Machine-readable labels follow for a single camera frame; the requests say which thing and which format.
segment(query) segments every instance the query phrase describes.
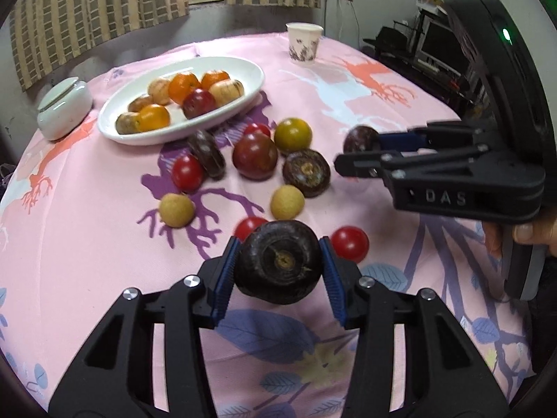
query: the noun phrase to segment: orange tree print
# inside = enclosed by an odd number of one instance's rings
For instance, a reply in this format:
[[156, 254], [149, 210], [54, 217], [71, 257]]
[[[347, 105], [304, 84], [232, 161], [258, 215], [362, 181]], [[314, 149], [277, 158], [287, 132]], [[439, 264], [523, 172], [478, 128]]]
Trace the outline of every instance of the orange tree print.
[[416, 98], [416, 94], [411, 89], [399, 85], [384, 85], [372, 77], [372, 75], [380, 73], [392, 73], [387, 66], [370, 60], [365, 60], [365, 62], [359, 64], [352, 64], [341, 58], [339, 60], [362, 85], [374, 91], [384, 102], [398, 102], [405, 107], [411, 107], [410, 100]]
[[45, 175], [45, 170], [46, 167], [48, 167], [48, 164], [60, 154], [70, 150], [78, 141], [84, 140], [91, 135], [95, 122], [96, 118], [89, 119], [87, 122], [81, 124], [76, 130], [71, 132], [70, 135], [66, 136], [66, 138], [57, 141], [54, 146], [52, 146], [52, 149], [48, 151], [46, 156], [41, 160], [37, 173], [29, 176], [31, 190], [22, 198], [23, 206], [29, 213], [31, 213], [31, 209], [37, 203], [41, 195], [48, 195], [48, 192], [52, 189], [52, 181]]

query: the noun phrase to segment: green indicator light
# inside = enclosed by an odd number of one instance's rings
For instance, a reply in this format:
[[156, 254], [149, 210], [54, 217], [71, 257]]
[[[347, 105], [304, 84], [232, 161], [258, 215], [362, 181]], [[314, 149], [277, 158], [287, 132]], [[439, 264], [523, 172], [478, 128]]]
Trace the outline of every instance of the green indicator light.
[[505, 39], [508, 40], [509, 43], [512, 45], [511, 35], [509, 34], [509, 31], [508, 31], [506, 28], [503, 28], [503, 36], [504, 36]]

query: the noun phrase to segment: computer monitor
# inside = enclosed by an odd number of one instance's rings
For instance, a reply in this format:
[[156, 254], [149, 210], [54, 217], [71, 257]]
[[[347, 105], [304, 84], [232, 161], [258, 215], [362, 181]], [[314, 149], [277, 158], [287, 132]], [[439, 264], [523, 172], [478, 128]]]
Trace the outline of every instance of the computer monitor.
[[419, 53], [433, 60], [437, 66], [465, 75], [470, 63], [450, 28], [430, 20], [424, 29], [425, 35], [421, 38]]

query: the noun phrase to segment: black chair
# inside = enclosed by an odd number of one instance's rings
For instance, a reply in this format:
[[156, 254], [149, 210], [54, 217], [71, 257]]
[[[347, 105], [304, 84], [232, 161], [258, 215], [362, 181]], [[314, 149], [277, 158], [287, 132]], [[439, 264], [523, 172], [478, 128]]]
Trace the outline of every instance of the black chair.
[[395, 28], [382, 27], [376, 39], [363, 39], [375, 49], [375, 57], [379, 58], [383, 53], [410, 57], [408, 52], [408, 38]]

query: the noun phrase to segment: white porcelain jar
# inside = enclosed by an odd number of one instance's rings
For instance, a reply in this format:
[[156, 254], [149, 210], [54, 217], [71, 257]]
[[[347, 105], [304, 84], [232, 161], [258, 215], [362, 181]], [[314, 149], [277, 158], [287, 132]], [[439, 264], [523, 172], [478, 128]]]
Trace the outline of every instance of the white porcelain jar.
[[77, 77], [66, 78], [43, 97], [37, 124], [43, 136], [55, 141], [70, 133], [93, 107], [87, 83]]

